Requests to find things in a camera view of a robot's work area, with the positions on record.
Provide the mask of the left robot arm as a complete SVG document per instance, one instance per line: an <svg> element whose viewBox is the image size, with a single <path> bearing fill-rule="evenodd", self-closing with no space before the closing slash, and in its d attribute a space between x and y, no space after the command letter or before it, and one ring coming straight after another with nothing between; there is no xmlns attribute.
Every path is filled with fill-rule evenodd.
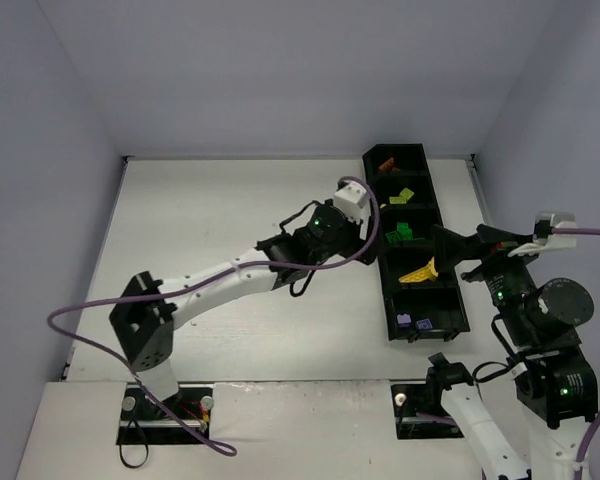
<svg viewBox="0 0 600 480"><path fill-rule="evenodd" d="M180 387L171 366L174 332L195 317L248 295L283 287L298 297L308 284L313 269L296 269L290 264L321 266L333 257L355 258L370 264L372 249L359 254L372 228L372 207L365 199L353 202L333 197L314 202L315 210L306 225L259 241L252 249L215 268L181 278L159 280L145 271L129 281L123 300L144 296L144 301L122 302L111 310L110 324L127 362L140 382L162 402L179 396ZM174 299L151 300L171 286L186 293Z"/></svg>

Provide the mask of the dark green arch lego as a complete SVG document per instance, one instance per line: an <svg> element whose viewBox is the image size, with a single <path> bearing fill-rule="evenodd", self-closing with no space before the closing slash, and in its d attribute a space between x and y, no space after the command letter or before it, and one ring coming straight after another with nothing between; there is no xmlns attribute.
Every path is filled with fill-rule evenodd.
<svg viewBox="0 0 600 480"><path fill-rule="evenodd" d="M413 238L413 231L406 222L398 222L396 224L396 230L402 239L409 240Z"/></svg>

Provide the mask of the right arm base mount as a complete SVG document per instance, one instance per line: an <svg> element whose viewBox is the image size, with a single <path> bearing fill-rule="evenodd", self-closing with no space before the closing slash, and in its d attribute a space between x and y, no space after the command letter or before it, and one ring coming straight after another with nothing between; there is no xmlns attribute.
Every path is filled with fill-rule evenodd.
<svg viewBox="0 0 600 480"><path fill-rule="evenodd" d="M398 382L390 387L398 440L460 439L463 434L442 407L442 393L468 380L469 372L442 353L429 357L424 381Z"/></svg>

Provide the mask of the lime green curved lego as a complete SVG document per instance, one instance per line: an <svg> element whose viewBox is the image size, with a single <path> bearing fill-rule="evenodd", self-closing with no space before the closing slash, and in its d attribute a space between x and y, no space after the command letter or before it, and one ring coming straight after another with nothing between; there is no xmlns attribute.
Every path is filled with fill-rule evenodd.
<svg viewBox="0 0 600 480"><path fill-rule="evenodd" d="M409 188L404 188L400 192L400 197L403 198L406 202L408 202L414 195L415 193Z"/></svg>

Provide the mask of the dark green curved lego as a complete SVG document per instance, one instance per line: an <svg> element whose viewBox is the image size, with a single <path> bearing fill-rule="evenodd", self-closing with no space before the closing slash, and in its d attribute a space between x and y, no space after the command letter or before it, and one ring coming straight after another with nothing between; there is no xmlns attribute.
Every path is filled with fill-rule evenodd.
<svg viewBox="0 0 600 480"><path fill-rule="evenodd" d="M396 231L390 231L385 234L386 240L389 244L399 244L402 241L400 234Z"/></svg>

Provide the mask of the purple square lego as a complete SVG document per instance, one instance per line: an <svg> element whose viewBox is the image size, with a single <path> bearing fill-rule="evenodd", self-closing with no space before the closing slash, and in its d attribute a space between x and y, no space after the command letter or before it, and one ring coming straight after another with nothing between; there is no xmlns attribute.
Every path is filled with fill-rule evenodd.
<svg viewBox="0 0 600 480"><path fill-rule="evenodd" d="M422 319L416 322L416 326L419 330L427 331L433 328L432 323L429 319Z"/></svg>

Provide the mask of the purple block lego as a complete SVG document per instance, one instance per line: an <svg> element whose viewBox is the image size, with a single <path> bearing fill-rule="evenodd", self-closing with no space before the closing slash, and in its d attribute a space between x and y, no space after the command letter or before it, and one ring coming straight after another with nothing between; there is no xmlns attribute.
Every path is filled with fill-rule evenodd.
<svg viewBox="0 0 600 480"><path fill-rule="evenodd" d="M407 313L397 314L396 323L400 328L407 328L412 323L412 318Z"/></svg>

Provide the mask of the yellow curved lego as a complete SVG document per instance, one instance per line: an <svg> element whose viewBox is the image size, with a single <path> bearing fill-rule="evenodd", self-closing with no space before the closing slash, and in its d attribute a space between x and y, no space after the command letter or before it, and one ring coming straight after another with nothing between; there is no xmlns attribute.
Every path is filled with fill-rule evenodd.
<svg viewBox="0 0 600 480"><path fill-rule="evenodd" d="M438 278L438 271L435 267L434 257L432 257L424 267L423 277L428 281L435 281Z"/></svg>

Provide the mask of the lime green small lego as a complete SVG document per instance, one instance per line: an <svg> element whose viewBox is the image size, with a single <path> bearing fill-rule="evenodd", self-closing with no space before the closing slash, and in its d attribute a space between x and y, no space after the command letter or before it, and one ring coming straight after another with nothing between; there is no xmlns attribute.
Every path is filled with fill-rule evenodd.
<svg viewBox="0 0 600 480"><path fill-rule="evenodd" d="M407 199L402 196L391 196L389 202L391 205L404 205L407 203Z"/></svg>

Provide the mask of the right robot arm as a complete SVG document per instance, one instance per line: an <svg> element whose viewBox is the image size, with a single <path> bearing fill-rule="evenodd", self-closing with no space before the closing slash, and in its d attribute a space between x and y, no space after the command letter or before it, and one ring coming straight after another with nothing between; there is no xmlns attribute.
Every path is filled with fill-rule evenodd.
<svg viewBox="0 0 600 480"><path fill-rule="evenodd" d="M481 379L443 355L431 357L427 384L434 400L469 442L486 479L588 479L589 445L600 427L598 382L577 329L592 319L594 303L578 282L554 278L535 284L527 266L544 253L573 249L588 229L566 214L538 217L523 235L480 224L463 236L431 229L438 272L474 260L462 280L482 282L497 311L496 339L529 432L530 455L512 451L480 397Z"/></svg>

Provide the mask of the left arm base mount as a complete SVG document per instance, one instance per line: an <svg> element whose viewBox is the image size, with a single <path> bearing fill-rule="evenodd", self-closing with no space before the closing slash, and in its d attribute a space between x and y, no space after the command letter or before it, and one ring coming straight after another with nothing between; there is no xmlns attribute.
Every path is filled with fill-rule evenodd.
<svg viewBox="0 0 600 480"><path fill-rule="evenodd" d="M180 384L176 397L166 401L168 408L190 429L209 438L213 387ZM122 446L195 445L201 441L165 414L137 385L127 385L119 415L116 444Z"/></svg>

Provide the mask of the yellow long lego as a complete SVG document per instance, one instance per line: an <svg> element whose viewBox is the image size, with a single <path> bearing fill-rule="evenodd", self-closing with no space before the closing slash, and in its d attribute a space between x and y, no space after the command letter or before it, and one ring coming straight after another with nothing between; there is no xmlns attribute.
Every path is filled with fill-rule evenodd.
<svg viewBox="0 0 600 480"><path fill-rule="evenodd" d="M400 284L416 284L416 283L427 282L428 280L426 280L423 277L424 267L421 267L421 268L414 270L408 274L404 274L404 275L400 276L398 278L398 282Z"/></svg>

